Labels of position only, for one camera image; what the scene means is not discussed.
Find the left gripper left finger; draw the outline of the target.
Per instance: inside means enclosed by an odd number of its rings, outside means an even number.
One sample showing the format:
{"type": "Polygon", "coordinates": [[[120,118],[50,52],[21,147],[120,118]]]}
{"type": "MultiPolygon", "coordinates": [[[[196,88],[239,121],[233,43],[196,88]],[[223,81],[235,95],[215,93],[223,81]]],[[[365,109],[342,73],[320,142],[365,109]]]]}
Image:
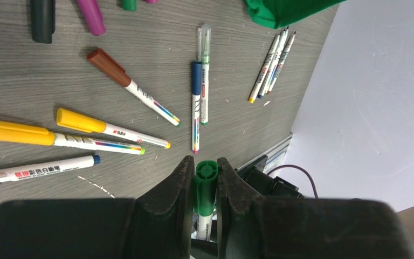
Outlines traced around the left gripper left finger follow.
{"type": "Polygon", "coordinates": [[[195,163],[137,199],[12,200],[0,204],[0,258],[189,258],[195,163]]]}

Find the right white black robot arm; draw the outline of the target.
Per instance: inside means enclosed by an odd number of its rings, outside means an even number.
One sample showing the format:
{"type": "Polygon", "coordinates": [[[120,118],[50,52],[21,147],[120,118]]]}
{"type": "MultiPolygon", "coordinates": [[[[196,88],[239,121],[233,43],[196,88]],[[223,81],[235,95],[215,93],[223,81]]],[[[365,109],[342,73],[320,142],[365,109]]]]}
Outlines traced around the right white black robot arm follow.
{"type": "Polygon", "coordinates": [[[281,196],[286,199],[304,199],[305,197],[298,192],[299,188],[285,181],[278,176],[272,178],[257,167],[242,169],[237,172],[249,186],[263,196],[281,196]]]}

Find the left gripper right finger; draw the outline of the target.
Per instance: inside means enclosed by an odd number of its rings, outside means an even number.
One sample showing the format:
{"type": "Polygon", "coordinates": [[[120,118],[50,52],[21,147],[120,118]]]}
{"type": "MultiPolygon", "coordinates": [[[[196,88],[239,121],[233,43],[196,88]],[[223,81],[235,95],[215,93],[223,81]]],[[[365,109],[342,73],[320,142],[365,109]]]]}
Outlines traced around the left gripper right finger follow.
{"type": "Polygon", "coordinates": [[[219,165],[219,258],[414,258],[414,242],[385,203],[263,196],[226,158],[219,165]]]}

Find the green pen cap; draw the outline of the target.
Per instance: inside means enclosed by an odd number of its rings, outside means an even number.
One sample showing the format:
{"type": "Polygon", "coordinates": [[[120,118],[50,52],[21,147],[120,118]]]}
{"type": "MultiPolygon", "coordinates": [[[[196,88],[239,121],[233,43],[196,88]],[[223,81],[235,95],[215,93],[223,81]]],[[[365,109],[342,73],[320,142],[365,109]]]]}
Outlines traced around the green pen cap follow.
{"type": "Polygon", "coordinates": [[[126,11],[136,10],[136,0],[121,0],[121,7],[126,11]]]}

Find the blue capped marker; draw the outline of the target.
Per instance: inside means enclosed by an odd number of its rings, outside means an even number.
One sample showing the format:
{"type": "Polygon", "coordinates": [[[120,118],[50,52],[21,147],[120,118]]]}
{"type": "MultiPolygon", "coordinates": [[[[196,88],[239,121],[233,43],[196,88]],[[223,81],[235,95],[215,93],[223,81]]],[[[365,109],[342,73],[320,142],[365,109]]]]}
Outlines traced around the blue capped marker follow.
{"type": "Polygon", "coordinates": [[[191,149],[194,154],[199,151],[200,104],[202,89],[202,63],[191,63],[191,149]]]}

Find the purple pen cap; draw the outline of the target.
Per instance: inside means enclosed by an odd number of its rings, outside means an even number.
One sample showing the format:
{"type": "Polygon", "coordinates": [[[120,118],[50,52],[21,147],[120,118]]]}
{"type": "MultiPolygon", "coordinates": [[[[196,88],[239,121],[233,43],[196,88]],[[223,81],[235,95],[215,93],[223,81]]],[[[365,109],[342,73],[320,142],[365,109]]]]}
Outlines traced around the purple pen cap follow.
{"type": "Polygon", "coordinates": [[[77,0],[77,4],[84,20],[94,36],[106,33],[104,19],[97,0],[77,0]]]}

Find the black pen cap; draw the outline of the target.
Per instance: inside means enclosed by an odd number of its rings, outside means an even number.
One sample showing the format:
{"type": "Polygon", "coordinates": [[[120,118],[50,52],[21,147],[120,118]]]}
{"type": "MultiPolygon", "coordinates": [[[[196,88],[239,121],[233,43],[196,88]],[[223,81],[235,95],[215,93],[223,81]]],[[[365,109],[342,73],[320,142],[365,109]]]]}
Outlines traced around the black pen cap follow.
{"type": "Polygon", "coordinates": [[[55,32],[56,1],[30,0],[31,36],[37,43],[51,44],[55,32]]]}

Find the dark green capped marker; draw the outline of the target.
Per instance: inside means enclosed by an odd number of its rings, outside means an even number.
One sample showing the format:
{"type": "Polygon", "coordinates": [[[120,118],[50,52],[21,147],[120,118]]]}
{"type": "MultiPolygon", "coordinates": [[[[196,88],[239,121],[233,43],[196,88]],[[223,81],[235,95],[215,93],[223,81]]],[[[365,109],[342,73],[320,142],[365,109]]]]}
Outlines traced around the dark green capped marker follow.
{"type": "Polygon", "coordinates": [[[267,85],[266,94],[270,94],[272,92],[273,86],[275,85],[275,82],[277,81],[277,78],[291,50],[292,44],[294,43],[295,35],[296,35],[296,31],[294,31],[292,34],[288,36],[288,39],[284,45],[284,48],[281,51],[281,54],[279,56],[278,62],[276,66],[274,67],[273,72],[271,73],[271,80],[267,85]]]}

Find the clear capped green marker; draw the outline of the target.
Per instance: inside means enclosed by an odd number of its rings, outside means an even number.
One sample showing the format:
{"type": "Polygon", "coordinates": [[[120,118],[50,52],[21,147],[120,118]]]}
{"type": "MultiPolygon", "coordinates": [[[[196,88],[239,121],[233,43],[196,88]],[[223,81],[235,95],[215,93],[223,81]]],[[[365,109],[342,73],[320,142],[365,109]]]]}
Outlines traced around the clear capped green marker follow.
{"type": "Polygon", "coordinates": [[[198,62],[202,64],[201,114],[200,122],[209,122],[209,70],[210,70],[211,26],[204,24],[198,29],[198,62]]]}

